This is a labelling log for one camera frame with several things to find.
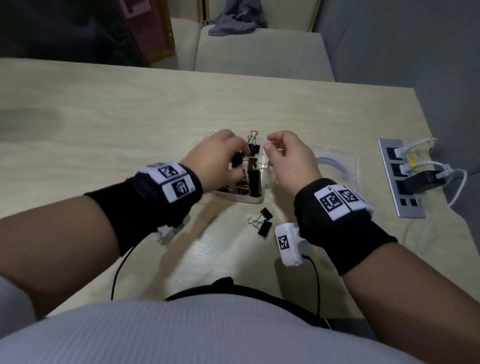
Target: person's left hand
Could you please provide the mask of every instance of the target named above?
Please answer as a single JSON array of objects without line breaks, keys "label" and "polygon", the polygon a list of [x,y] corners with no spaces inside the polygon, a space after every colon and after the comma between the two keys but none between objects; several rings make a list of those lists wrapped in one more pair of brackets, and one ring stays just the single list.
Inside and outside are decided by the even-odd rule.
[{"label": "person's left hand", "polygon": [[245,178],[242,167],[229,169],[233,155],[243,152],[250,155],[247,142],[231,130],[220,130],[204,139],[180,162],[195,172],[204,193],[234,185]]}]

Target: black power adapter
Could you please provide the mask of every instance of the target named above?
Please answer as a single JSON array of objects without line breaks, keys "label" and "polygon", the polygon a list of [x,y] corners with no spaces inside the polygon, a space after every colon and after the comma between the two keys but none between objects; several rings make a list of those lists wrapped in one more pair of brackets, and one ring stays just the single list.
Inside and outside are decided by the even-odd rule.
[{"label": "black power adapter", "polygon": [[401,181],[405,191],[409,194],[419,194],[436,187],[443,186],[445,178],[437,178],[437,170],[423,170]]}]

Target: person's right hand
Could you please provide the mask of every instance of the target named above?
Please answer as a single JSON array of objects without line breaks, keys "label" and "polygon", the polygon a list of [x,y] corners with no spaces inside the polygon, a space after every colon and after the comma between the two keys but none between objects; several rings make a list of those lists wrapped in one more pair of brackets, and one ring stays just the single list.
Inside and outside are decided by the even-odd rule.
[{"label": "person's right hand", "polygon": [[270,143],[264,144],[265,153],[270,160],[280,186],[292,196],[308,184],[322,178],[317,158],[296,134],[284,131],[269,134]]}]

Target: gray cloth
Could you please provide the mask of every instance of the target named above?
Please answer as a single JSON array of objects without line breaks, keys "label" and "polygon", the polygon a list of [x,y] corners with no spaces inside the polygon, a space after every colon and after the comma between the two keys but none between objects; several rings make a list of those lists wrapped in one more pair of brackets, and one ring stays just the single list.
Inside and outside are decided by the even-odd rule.
[{"label": "gray cloth", "polygon": [[268,27],[260,0],[227,0],[223,13],[207,21],[210,24],[215,26],[208,31],[209,36],[249,34]]},{"label": "gray cloth", "polygon": [[8,364],[420,363],[230,294],[92,304],[35,323],[28,296],[0,277],[0,318],[10,333],[0,339],[0,362]]}]

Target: wooden table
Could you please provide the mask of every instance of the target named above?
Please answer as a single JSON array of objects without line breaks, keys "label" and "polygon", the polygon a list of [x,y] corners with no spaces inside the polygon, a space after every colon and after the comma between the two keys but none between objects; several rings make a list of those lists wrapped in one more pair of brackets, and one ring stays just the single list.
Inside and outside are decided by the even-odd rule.
[{"label": "wooden table", "polygon": [[[290,129],[307,143],[355,152],[374,220],[480,299],[479,256],[443,193],[426,194],[427,220],[395,213],[377,139],[430,136],[412,89],[20,59],[0,60],[0,73],[0,216],[122,181],[147,163],[178,161],[208,129]],[[204,196],[171,244],[148,237],[136,249],[115,297],[162,299],[232,276],[314,311],[311,266],[282,266],[273,231],[264,240],[246,223],[263,206],[274,225],[294,218],[278,187],[261,205]],[[323,250],[311,254],[322,314],[361,316]],[[106,301],[118,264],[55,312]]]}]

